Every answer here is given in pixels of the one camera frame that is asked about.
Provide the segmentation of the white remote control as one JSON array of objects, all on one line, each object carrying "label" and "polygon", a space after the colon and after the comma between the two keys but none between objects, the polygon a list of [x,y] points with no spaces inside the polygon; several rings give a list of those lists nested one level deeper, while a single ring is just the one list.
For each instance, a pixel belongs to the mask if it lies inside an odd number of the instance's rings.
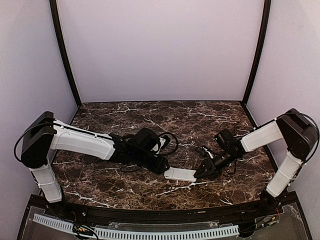
[{"label": "white remote control", "polygon": [[196,171],[192,170],[192,169],[182,169],[182,168],[170,167],[168,170],[166,170],[164,172],[163,175],[168,180],[194,183],[197,180],[194,177],[195,173],[196,173]]}]

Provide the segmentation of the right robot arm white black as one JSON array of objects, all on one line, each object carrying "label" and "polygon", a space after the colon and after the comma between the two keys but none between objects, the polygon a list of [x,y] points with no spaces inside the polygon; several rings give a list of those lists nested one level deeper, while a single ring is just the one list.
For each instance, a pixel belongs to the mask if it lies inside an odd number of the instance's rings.
[{"label": "right robot arm white black", "polygon": [[275,146],[279,142],[286,148],[274,176],[259,195],[258,211],[263,214],[276,208],[284,191],[316,153],[320,128],[313,118],[291,108],[242,137],[236,137],[225,128],[214,139],[222,151],[211,153],[208,148],[203,148],[207,156],[194,174],[197,179],[216,176],[228,164],[259,148]]}]

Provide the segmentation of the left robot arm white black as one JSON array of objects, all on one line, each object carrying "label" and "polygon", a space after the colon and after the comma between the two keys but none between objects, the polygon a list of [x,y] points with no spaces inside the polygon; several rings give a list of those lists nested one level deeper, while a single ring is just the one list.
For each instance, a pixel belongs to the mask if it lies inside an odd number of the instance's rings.
[{"label": "left robot arm white black", "polygon": [[48,160],[50,150],[133,163],[161,175],[170,167],[166,155],[160,153],[169,141],[168,134],[157,135],[149,128],[125,136],[96,133],[65,124],[45,111],[18,138],[21,155],[15,158],[31,171],[46,200],[53,204],[63,201],[64,195]]}]

